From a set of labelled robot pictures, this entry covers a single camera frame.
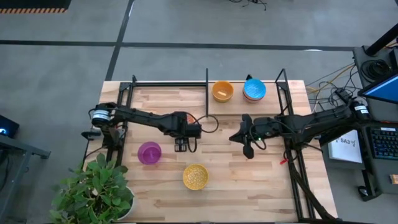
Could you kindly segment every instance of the white pot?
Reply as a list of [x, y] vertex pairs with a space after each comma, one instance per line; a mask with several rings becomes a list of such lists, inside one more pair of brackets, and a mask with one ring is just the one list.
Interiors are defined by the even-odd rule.
[[118, 221], [120, 221], [123, 218], [126, 218], [128, 215], [130, 215], [130, 213], [134, 210], [134, 207], [135, 207], [135, 204], [136, 204], [136, 195], [134, 195], [134, 192], [131, 190], [131, 188], [129, 188], [129, 187], [127, 187], [127, 188], [130, 190], [130, 192], [131, 192], [131, 194], [133, 196], [132, 205], [130, 207], [130, 210], [123, 217], [118, 218]]

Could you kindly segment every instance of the yellow bowl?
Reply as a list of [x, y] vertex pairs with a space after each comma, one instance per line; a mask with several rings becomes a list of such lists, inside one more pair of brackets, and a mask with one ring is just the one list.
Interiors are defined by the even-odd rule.
[[184, 170], [182, 180], [189, 189], [201, 190], [209, 181], [209, 173], [204, 166], [192, 164]]
[[232, 98], [234, 87], [227, 81], [218, 81], [214, 83], [211, 93], [216, 101], [225, 103]]

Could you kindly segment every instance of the wooden tabletop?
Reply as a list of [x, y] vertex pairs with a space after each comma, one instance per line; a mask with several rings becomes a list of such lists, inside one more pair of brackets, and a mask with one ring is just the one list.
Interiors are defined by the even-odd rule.
[[[120, 82], [104, 82], [99, 102], [116, 101], [119, 84]], [[301, 115], [311, 113], [304, 82], [289, 81], [289, 86], [294, 113]], [[267, 89], [265, 97], [275, 98], [269, 89], [272, 87]], [[213, 100], [210, 94], [210, 114]], [[279, 101], [267, 100], [273, 102], [264, 108], [264, 115], [269, 116], [272, 114], [270, 110], [279, 108]], [[223, 106], [224, 109], [228, 108], [228, 103]], [[132, 107], [157, 114], [187, 111], [200, 117], [205, 114], [205, 88], [134, 88]], [[154, 128], [129, 123], [122, 164], [129, 168], [126, 178], [129, 181], [128, 186], [136, 195], [137, 206], [123, 221], [297, 221], [289, 170], [286, 163], [279, 164], [283, 160], [282, 138], [267, 139], [265, 151], [254, 146], [255, 156], [248, 160], [243, 155], [243, 145], [228, 140], [231, 135], [239, 131], [241, 116], [222, 114], [216, 116], [220, 121], [219, 129], [212, 134], [202, 133], [196, 153], [176, 153], [173, 138], [164, 136]], [[203, 129], [211, 130], [215, 127], [215, 122], [211, 118], [205, 118], [200, 122]], [[162, 157], [159, 163], [153, 166], [141, 164], [137, 157], [139, 146], [147, 141], [155, 141], [162, 148]], [[90, 142], [87, 153], [99, 148], [101, 143], [101, 139]], [[317, 141], [311, 144], [319, 146]], [[96, 154], [91, 155], [86, 162], [92, 161], [95, 157]], [[321, 152], [307, 148], [303, 150], [303, 157], [311, 190], [328, 212], [337, 217]], [[210, 178], [203, 190], [188, 190], [184, 186], [182, 173], [190, 164], [202, 164], [208, 169]], [[300, 196], [307, 217], [308, 212], [302, 192]]]

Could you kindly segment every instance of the purple bowl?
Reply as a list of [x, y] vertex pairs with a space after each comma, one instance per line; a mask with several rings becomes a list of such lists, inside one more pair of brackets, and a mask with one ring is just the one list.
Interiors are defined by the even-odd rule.
[[145, 142], [138, 149], [138, 159], [145, 165], [153, 165], [159, 161], [162, 150], [156, 142]]

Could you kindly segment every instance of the floor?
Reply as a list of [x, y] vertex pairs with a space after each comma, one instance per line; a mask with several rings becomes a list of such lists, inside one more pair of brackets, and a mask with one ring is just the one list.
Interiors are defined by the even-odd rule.
[[[311, 83], [352, 63], [351, 47], [371, 44], [398, 21], [394, 0], [267, 2], [264, 11], [262, 5], [228, 0], [73, 0], [65, 14], [0, 14], [0, 95], [7, 96], [0, 98], [0, 114], [21, 124], [18, 139], [52, 152], [47, 161], [31, 161], [13, 214], [28, 223], [48, 222], [50, 188], [83, 157], [87, 142], [80, 133], [90, 128], [87, 111], [98, 102], [105, 79], [130, 80], [134, 74], [139, 80], [204, 80], [209, 68], [212, 80], [247, 74], [272, 80], [286, 68], [290, 79]], [[254, 44], [262, 50], [178, 43]], [[344, 85], [347, 75], [335, 84]], [[354, 82], [361, 86], [358, 77]], [[327, 160], [326, 166], [340, 218], [396, 221], [398, 196], [362, 202], [359, 171]]]

